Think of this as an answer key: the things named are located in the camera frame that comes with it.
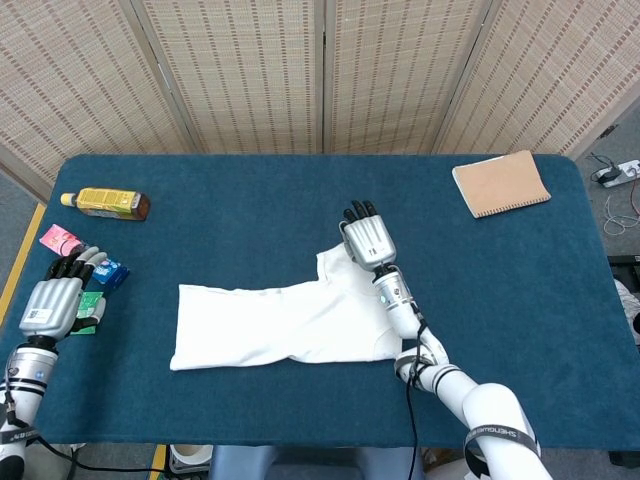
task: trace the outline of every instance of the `white t-shirt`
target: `white t-shirt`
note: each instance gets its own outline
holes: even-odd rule
[[[395,358],[400,338],[387,321],[373,274],[344,245],[317,255],[318,280],[286,288],[224,290],[180,285],[171,370]]]

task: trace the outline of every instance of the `notebook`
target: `notebook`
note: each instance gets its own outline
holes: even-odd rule
[[[452,174],[475,218],[551,198],[528,150],[455,167]]]

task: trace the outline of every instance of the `blue felt surface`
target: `blue felt surface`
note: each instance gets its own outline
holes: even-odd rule
[[[451,177],[486,156],[80,156],[60,172],[55,222],[131,269],[96,336],[60,344],[37,425],[51,442],[411,444],[392,362],[171,372],[178,283],[261,289],[315,279],[353,198],[371,199],[398,264],[452,361],[518,395],[542,445],[640,449],[640,367],[584,187],[566,158],[536,156],[551,201],[474,219]],[[86,186],[149,195],[146,222],[55,200]],[[54,258],[35,244],[0,345]],[[420,443],[465,429],[414,395]]]

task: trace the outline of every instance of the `pink package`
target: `pink package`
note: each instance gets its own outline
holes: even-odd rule
[[[66,257],[72,253],[78,252],[84,248],[84,243],[78,239],[73,233],[67,232],[64,228],[51,225],[47,233],[40,239],[40,243],[53,250],[60,256]]]

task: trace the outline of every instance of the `robotic arm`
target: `robotic arm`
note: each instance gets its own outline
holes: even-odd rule
[[[72,331],[96,325],[104,312],[101,299],[88,319],[76,319],[82,292],[94,268],[107,258],[97,247],[57,259],[38,282],[20,321],[27,342],[14,349],[0,383],[0,478],[20,480],[27,443],[38,437],[33,428],[40,401],[58,360],[56,343]]]
[[[465,458],[476,477],[494,480],[550,479],[540,461],[540,447],[518,399],[507,387],[478,385],[455,365],[431,333],[400,269],[394,265],[396,249],[371,202],[354,201],[344,211],[340,231],[354,262],[375,273],[373,281],[389,321],[402,339],[417,339],[418,346],[402,352],[395,361],[396,375],[413,387],[435,394],[470,432],[464,443]],[[484,460],[471,453],[476,441]]]

